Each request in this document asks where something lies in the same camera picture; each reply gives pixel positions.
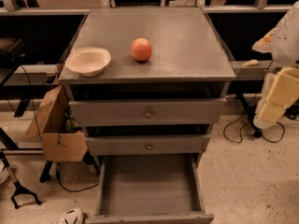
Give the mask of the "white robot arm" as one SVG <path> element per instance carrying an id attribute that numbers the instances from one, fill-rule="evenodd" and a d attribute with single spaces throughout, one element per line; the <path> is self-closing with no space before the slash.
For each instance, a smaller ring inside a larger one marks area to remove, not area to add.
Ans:
<path id="1" fill-rule="evenodd" d="M 255 110 L 254 125 L 268 129 L 299 99 L 299 1 L 252 49 L 270 52 L 272 60 L 282 66 L 276 74 L 265 77 L 262 98 Z"/>

